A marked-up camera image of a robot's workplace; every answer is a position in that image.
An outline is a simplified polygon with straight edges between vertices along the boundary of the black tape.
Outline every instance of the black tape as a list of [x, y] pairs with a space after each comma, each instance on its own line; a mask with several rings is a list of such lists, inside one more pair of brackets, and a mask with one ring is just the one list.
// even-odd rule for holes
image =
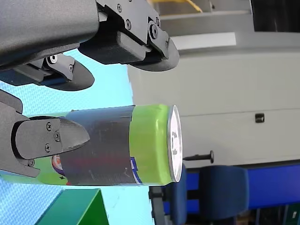
[[70, 112], [66, 119], [82, 125], [90, 141], [60, 154], [71, 185], [135, 184], [129, 153], [129, 126], [135, 106]]

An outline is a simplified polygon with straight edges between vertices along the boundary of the can lid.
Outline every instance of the can lid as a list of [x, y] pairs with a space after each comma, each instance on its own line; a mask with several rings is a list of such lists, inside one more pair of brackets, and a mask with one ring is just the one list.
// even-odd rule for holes
[[168, 158], [171, 178], [179, 182], [182, 172], [182, 135], [177, 106], [172, 106], [168, 118]]

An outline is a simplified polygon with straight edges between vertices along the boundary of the can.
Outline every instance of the can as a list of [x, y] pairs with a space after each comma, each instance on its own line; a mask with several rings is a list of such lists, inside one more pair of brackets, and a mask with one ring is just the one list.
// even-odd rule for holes
[[179, 182], [182, 135], [176, 106], [142, 105], [56, 113], [82, 125], [90, 141], [79, 149], [35, 159], [36, 178], [21, 183], [113, 186]]
[[130, 123], [129, 150], [137, 184], [179, 182], [182, 135], [177, 107], [136, 106]]

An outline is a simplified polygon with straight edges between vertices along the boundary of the cabinet door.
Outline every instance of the cabinet door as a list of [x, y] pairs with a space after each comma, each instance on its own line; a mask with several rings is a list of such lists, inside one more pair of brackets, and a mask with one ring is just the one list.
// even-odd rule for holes
[[[256, 123], [255, 114], [265, 122]], [[181, 117], [184, 157], [215, 153], [217, 165], [300, 159], [300, 110], [274, 110]], [[209, 165], [185, 162], [187, 167]]]
[[299, 53], [195, 54], [170, 71], [129, 68], [128, 75], [135, 104], [175, 104], [181, 116], [294, 109], [300, 108], [299, 62]]

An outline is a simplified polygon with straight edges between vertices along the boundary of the light blue mat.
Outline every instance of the light blue mat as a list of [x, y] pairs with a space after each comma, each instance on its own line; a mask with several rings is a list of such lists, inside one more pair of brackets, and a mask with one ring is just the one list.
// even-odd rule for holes
[[[77, 50], [67, 54], [80, 61], [94, 75], [95, 83], [91, 88], [78, 92], [65, 92], [36, 85], [14, 87], [0, 82], [0, 89], [23, 101], [25, 115], [132, 104], [132, 91], [126, 66], [104, 66], [83, 56]], [[0, 178], [0, 224], [35, 224], [62, 188], [11, 184]], [[153, 225], [147, 187], [102, 187], [101, 189], [110, 225]]]

